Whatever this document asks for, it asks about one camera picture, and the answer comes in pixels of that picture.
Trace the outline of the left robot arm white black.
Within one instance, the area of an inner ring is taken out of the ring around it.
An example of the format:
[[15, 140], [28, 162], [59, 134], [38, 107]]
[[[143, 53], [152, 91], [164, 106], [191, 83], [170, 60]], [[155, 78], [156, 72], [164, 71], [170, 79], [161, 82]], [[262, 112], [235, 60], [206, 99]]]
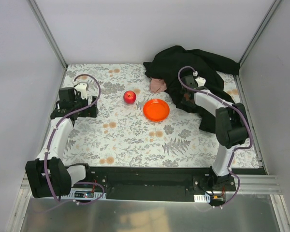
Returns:
[[64, 150], [76, 120], [98, 116], [97, 96], [88, 95], [85, 83], [60, 88], [59, 100], [50, 115], [51, 125], [47, 139], [35, 160], [25, 166], [34, 198], [68, 195], [74, 184], [88, 179], [89, 165], [85, 163], [66, 167], [62, 161]]

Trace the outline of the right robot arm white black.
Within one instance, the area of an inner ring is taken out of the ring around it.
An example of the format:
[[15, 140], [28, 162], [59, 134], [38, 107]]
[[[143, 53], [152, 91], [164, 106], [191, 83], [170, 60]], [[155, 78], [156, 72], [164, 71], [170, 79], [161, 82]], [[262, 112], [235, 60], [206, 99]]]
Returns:
[[197, 72], [178, 77], [184, 90], [183, 101], [203, 108], [215, 119], [215, 136], [219, 143], [216, 159], [209, 168], [206, 185], [210, 189], [233, 181], [232, 161], [238, 149], [249, 149], [253, 145], [251, 130], [243, 104], [233, 104], [214, 95], [197, 77]]

